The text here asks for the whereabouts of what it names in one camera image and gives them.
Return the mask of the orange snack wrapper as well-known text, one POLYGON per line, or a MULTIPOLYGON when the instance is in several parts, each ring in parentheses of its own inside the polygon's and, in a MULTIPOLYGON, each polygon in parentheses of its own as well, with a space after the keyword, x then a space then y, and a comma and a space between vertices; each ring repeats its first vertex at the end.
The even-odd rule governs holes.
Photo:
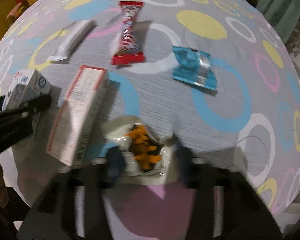
POLYGON ((105 139, 115 143, 124 157, 124 181, 130 184, 163 185, 178 177, 172 135, 157 139, 143 121, 123 115, 101 126, 105 139))

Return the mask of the blue white milk carton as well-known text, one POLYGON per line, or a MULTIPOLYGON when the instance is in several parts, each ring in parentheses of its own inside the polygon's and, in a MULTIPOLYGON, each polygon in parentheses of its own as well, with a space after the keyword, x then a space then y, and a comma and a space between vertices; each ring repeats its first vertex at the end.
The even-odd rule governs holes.
POLYGON ((51 87, 51 83, 38 70, 19 70, 5 96, 2 110, 15 109, 40 95, 49 94, 51 87))

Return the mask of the red white medicine box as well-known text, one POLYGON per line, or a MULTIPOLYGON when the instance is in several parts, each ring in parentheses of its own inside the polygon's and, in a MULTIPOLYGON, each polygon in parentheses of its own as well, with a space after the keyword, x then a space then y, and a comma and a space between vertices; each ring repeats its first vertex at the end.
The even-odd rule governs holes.
POLYGON ((46 152, 66 166, 81 166, 96 116, 109 87, 105 69, 80 66, 58 110, 46 152))

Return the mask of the blue snack packet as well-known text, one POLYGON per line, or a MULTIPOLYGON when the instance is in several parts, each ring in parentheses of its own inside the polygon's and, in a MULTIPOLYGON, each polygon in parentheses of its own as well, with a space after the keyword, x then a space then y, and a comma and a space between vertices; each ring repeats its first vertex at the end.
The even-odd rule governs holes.
POLYGON ((175 80, 216 91, 217 79, 212 71, 210 54, 201 50, 173 46, 177 66, 172 71, 175 80))

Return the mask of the red snack wrapper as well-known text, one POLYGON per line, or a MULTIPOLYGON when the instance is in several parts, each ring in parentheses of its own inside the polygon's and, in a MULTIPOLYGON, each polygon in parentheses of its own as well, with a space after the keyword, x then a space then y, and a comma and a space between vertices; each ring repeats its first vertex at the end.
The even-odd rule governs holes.
POLYGON ((145 60, 145 56, 138 45, 133 31, 139 12, 143 8, 143 2, 120 1, 119 7, 122 12, 122 31, 119 46, 112 57, 111 64, 127 66, 132 63, 142 63, 145 60))

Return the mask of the bed with circle-pattern sheet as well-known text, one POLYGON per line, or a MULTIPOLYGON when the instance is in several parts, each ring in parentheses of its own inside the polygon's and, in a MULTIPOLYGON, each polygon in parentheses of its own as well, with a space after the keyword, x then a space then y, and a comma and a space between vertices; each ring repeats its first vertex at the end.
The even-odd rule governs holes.
POLYGON ((246 0, 38 0, 13 23, 0 16, 0 112, 15 74, 38 70, 51 106, 33 133, 0 154, 18 239, 281 239, 275 216, 300 190, 300 80, 286 48, 246 0), (120 1, 142 1, 134 36, 145 60, 112 65, 120 1), (50 62, 77 21, 96 26, 64 61, 50 62), (175 80, 172 47, 210 54, 216 91, 175 80), (80 66, 105 69, 109 87, 81 166, 46 152, 58 110, 80 66), (179 179, 106 187, 101 126, 139 117, 157 139, 173 133, 198 167, 179 179))

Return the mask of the small wooden chair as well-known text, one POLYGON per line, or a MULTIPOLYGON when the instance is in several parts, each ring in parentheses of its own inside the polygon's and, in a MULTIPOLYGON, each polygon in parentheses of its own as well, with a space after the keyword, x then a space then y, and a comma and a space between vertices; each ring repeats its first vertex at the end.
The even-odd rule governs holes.
POLYGON ((27 8, 30 7, 27 0, 15 0, 16 6, 8 13, 7 19, 11 22, 15 22, 27 8))

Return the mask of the green patterned curtain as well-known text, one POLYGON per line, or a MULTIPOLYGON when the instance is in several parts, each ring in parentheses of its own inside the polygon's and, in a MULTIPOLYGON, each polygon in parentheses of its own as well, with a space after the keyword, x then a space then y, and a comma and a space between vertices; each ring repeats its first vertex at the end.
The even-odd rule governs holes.
POLYGON ((256 9, 286 43, 300 19, 300 0, 258 0, 256 9))

